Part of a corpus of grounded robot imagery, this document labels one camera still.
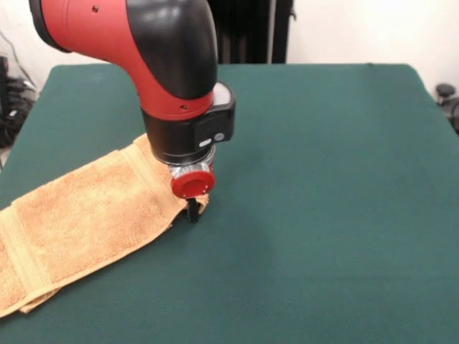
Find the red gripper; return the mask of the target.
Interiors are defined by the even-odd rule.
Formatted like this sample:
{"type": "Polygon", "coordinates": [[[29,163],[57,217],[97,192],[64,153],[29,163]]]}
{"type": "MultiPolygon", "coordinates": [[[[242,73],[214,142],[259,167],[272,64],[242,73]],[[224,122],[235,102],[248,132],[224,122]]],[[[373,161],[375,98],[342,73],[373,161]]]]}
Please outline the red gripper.
{"type": "Polygon", "coordinates": [[[190,223],[197,223],[200,217],[201,205],[195,197],[209,193],[214,183],[215,177],[212,171],[192,171],[172,178],[172,193],[181,199],[187,199],[186,215],[190,223]]]}

